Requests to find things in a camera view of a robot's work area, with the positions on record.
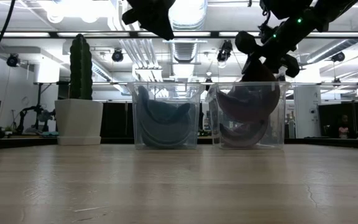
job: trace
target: clear plastic bin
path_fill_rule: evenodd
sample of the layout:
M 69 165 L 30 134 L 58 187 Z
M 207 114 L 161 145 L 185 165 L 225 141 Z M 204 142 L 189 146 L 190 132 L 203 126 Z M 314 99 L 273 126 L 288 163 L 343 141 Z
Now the clear plastic bin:
M 214 145 L 221 149 L 282 148 L 285 82 L 216 83 L 206 102 Z
M 137 149 L 195 149 L 200 98 L 197 83 L 130 83 Z

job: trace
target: table surface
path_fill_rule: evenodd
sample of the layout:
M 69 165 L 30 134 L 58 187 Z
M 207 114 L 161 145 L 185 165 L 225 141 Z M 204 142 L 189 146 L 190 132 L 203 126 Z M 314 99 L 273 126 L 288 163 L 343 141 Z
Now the table surface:
M 1 149 L 1 223 L 358 223 L 358 149 Z

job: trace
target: ceiling-mounted camera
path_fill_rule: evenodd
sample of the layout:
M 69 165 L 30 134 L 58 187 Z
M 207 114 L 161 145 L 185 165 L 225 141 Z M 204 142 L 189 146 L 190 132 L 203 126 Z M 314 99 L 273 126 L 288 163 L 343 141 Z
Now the ceiling-mounted camera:
M 19 67 L 20 66 L 19 55 L 18 54 L 11 54 L 9 56 L 9 58 L 7 58 L 6 64 L 9 67 L 14 67 L 14 68 Z
M 122 49 L 116 48 L 114 49 L 114 53 L 112 54 L 113 62 L 121 62 L 124 60 L 124 55 L 122 54 Z
M 333 62 L 343 62 L 345 60 L 345 54 L 343 52 L 339 52 L 338 54 L 331 57 Z
M 226 66 L 226 61 L 231 56 L 230 52 L 232 51 L 233 45 L 231 44 L 231 40 L 224 40 L 217 57 L 219 67 L 224 68 Z

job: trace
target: cactus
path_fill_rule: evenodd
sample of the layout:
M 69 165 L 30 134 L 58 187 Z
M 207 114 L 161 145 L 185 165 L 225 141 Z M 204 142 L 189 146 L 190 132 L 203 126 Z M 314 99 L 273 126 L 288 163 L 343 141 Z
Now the cactus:
M 73 40 L 70 53 L 70 98 L 92 100 L 92 55 L 82 34 Z

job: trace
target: white planter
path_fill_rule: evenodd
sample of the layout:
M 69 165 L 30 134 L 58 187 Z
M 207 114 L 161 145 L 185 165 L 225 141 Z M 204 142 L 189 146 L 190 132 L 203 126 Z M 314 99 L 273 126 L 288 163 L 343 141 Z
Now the white planter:
M 103 104 L 91 100 L 55 101 L 56 122 L 61 146 L 100 144 Z

